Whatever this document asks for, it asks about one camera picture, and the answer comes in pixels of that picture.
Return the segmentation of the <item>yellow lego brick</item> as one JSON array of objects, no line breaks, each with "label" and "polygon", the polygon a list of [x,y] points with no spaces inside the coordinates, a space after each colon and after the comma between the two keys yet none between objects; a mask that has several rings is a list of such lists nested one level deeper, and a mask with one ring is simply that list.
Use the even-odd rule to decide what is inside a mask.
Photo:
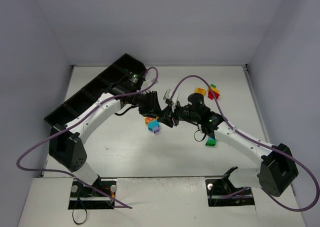
[{"label": "yellow lego brick", "polygon": [[194,90],[194,93],[195,94],[201,94],[201,95],[205,96],[206,95],[206,90],[203,89],[203,88],[196,87],[195,90]]}]

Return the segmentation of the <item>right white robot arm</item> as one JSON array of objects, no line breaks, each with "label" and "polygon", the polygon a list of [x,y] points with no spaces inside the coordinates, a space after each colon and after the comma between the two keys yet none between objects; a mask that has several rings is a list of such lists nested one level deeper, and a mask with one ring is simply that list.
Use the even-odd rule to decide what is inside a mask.
[{"label": "right white robot arm", "polygon": [[185,106],[180,105],[176,96],[171,100],[175,123],[195,124],[202,134],[234,148],[253,161],[258,167],[252,174],[253,179],[267,194],[280,197],[298,176],[296,163],[287,157],[292,156],[288,146],[282,143],[270,146],[252,136],[244,137],[235,126],[229,127],[222,115],[205,105],[202,94],[190,94]]}]

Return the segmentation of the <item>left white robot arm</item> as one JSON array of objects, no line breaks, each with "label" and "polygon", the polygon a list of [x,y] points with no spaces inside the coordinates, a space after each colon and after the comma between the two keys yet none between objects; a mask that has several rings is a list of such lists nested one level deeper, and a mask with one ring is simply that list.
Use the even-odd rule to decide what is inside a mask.
[{"label": "left white robot arm", "polygon": [[163,115],[156,91],[142,89],[118,95],[110,91],[103,92],[80,115],[64,125],[56,123],[52,127],[49,155],[75,178],[89,186],[97,186],[100,176],[87,163],[84,144],[101,124],[126,105],[137,106],[140,115],[144,117],[156,118]]}]

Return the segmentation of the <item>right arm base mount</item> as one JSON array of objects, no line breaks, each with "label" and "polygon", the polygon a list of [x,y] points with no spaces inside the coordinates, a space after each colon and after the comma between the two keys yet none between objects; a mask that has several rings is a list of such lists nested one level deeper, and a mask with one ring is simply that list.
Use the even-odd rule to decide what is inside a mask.
[{"label": "right arm base mount", "polygon": [[255,200],[249,187],[236,188],[225,178],[205,180],[207,203],[209,207],[254,206]]}]

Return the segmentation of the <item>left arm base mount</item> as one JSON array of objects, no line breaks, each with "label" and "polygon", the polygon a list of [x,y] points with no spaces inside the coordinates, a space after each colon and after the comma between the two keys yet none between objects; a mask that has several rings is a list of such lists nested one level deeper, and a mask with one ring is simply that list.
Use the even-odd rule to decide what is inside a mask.
[{"label": "left arm base mount", "polygon": [[[117,181],[103,178],[99,189],[114,198],[115,193],[112,193],[111,190],[117,190]],[[111,210],[114,206],[115,202],[109,197],[84,186],[76,179],[72,180],[68,202],[69,210]]]}]

